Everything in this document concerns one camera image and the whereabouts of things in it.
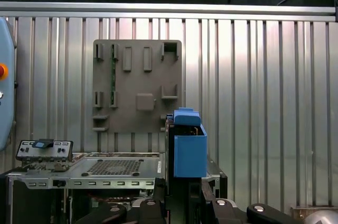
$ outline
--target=black mechanical arm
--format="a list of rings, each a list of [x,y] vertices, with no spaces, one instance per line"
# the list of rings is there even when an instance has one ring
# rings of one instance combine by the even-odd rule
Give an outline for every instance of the black mechanical arm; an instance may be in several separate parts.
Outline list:
[[[170,213],[165,209],[164,184],[157,179],[153,198],[134,203],[129,211],[121,204],[104,203],[76,224],[166,224]],[[233,201],[217,199],[207,181],[202,181],[201,202],[198,223],[202,224],[301,224],[265,204],[252,204],[241,211]]]
[[[76,224],[300,224],[292,217],[265,204],[252,204],[241,211],[226,197],[227,193],[214,195],[210,183],[201,178],[174,177],[174,136],[196,135],[200,129],[191,126],[176,126],[168,118],[167,181],[155,180],[151,199],[140,199],[127,211],[124,206],[103,204],[96,211],[83,217]]]

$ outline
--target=electronic device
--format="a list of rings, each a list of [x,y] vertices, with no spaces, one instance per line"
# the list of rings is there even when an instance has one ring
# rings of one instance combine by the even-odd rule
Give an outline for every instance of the electronic device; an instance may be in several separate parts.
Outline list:
[[[14,49],[11,26],[0,17],[0,151],[5,149],[14,120]]]
[[[11,57],[9,32],[2,28],[0,33]],[[208,158],[200,114],[181,107],[179,41],[96,40],[93,50],[92,129],[98,134],[163,132],[165,152],[74,153],[71,141],[23,140],[16,153],[22,165],[0,175],[0,221],[299,223],[263,204],[242,212],[227,199],[228,178]],[[14,78],[8,77],[12,84]],[[6,81],[6,92],[9,87]],[[13,112],[6,112],[7,137]]]

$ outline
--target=slot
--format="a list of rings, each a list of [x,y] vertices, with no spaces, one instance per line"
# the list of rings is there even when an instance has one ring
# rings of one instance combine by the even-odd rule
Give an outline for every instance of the slot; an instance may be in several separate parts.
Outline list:
[[[179,98],[179,88],[175,85],[172,88],[161,86],[162,100],[177,100]]]
[[[177,52],[177,43],[162,43],[161,60],[164,60],[164,57],[167,55],[174,55],[176,57],[176,60],[179,59],[179,54]]]

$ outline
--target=green circuit board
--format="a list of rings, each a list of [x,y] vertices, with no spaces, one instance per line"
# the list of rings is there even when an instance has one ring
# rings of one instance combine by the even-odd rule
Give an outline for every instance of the green circuit board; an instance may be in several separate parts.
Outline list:
[[[111,105],[114,104],[114,92],[116,88],[116,61],[115,61],[115,49],[114,45],[111,46]]]

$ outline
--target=screw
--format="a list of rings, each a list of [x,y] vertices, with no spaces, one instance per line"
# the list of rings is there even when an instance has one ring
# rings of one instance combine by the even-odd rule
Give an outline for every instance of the screw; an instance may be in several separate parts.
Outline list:
[[[110,209],[111,212],[118,212],[120,209],[118,207],[113,207]]]
[[[219,204],[220,206],[224,206],[226,202],[224,200],[217,200],[217,204]]]
[[[255,209],[257,212],[264,212],[264,208],[261,207],[261,206],[255,206],[254,209]]]

